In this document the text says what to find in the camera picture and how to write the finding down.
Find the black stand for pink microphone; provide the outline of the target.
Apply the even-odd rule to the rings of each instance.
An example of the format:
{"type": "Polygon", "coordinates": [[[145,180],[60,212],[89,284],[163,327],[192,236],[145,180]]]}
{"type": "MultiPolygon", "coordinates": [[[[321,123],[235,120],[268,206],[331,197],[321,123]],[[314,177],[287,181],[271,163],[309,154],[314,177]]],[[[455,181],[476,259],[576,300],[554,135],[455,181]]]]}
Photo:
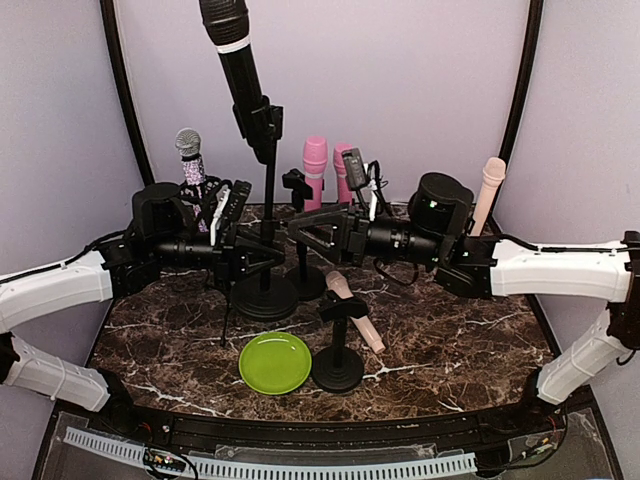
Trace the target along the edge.
{"type": "MultiPolygon", "coordinates": [[[[301,213],[306,200],[313,198],[312,188],[306,184],[304,174],[291,169],[282,175],[283,187],[291,191],[291,205],[296,213],[301,213]]],[[[300,301],[311,301],[322,296],[326,289],[324,274],[316,267],[309,266],[307,246],[296,243],[298,266],[290,269],[285,278],[291,281],[298,292],[300,301]]]]}

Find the black round-base mic stand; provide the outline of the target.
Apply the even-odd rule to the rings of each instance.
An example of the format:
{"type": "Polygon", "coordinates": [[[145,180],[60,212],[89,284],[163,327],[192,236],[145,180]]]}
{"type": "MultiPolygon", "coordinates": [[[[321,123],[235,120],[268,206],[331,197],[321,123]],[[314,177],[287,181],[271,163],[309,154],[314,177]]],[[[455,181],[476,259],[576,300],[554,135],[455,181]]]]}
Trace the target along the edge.
{"type": "Polygon", "coordinates": [[[311,377],[316,386],[326,392],[344,394],[355,389],[364,376],[361,356],[346,346],[350,318],[369,313],[367,304],[358,297],[341,298],[329,291],[318,307],[324,323],[333,325],[332,343],[313,356],[311,377]]]}

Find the small pale pink microphone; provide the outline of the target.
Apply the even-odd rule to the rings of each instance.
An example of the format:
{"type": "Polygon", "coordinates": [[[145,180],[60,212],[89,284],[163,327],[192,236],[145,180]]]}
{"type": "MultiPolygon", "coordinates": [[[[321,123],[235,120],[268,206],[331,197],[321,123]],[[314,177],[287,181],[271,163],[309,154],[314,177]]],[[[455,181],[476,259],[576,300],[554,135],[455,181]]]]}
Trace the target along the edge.
{"type": "Polygon", "coordinates": [[[497,190],[506,177],[506,163],[499,157],[491,157],[486,162],[482,174],[482,185],[472,217],[472,237],[480,236],[484,229],[497,190]]]}

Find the black handheld microphone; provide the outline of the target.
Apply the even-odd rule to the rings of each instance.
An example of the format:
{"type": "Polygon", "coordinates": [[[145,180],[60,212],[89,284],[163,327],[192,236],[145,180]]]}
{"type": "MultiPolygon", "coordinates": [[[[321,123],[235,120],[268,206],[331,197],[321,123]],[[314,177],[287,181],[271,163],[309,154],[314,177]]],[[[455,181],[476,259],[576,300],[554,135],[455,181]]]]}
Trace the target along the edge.
{"type": "Polygon", "coordinates": [[[213,42],[233,100],[242,137],[259,163],[275,161],[277,122],[263,94],[250,39],[249,11],[244,1],[201,0],[202,22],[213,42]]]}

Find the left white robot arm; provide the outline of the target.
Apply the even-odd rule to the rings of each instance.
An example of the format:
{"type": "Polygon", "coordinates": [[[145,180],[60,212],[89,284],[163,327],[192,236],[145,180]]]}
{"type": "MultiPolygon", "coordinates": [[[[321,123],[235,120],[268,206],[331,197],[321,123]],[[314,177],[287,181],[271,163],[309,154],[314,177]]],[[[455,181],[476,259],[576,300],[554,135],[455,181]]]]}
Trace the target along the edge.
{"type": "Polygon", "coordinates": [[[285,254],[240,226],[251,185],[207,180],[203,199],[175,183],[132,197],[132,220],[76,256],[1,278],[1,382],[99,412],[120,436],[141,427],[140,412],[109,373],[69,363],[14,334],[30,320],[77,305],[119,299],[158,280],[162,269],[205,270],[229,284],[283,263],[285,254]]]}

